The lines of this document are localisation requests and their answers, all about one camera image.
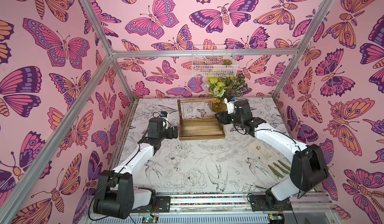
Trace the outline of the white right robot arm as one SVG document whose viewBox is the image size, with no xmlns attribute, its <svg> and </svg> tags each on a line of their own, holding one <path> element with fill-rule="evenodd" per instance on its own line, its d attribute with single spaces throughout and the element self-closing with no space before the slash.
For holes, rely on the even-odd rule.
<svg viewBox="0 0 384 224">
<path fill-rule="evenodd" d="M 302 195 L 329 177 L 325 157 L 318 145 L 308 146 L 301 141 L 277 131 L 265 120 L 256 118 L 248 100 L 224 99 L 227 111 L 216 114 L 219 124 L 231 124 L 242 135 L 262 141 L 285 156 L 291 162 L 289 175 L 266 190 L 266 205 L 272 209 L 292 196 Z"/>
</svg>

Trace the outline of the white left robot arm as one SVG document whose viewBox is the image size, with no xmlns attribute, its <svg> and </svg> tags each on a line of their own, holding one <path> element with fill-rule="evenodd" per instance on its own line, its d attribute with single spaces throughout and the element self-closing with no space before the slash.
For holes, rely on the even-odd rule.
<svg viewBox="0 0 384 224">
<path fill-rule="evenodd" d="M 91 212 L 126 219 L 132 211 L 152 212 L 156 209 L 156 191 L 148 188 L 135 188 L 134 180 L 142 167 L 158 152 L 165 139 L 177 139 L 179 128 L 171 127 L 168 114 L 160 112 L 148 122 L 148 127 L 138 141 L 136 150 L 120 165 L 100 175 L 97 191 L 90 203 Z"/>
</svg>

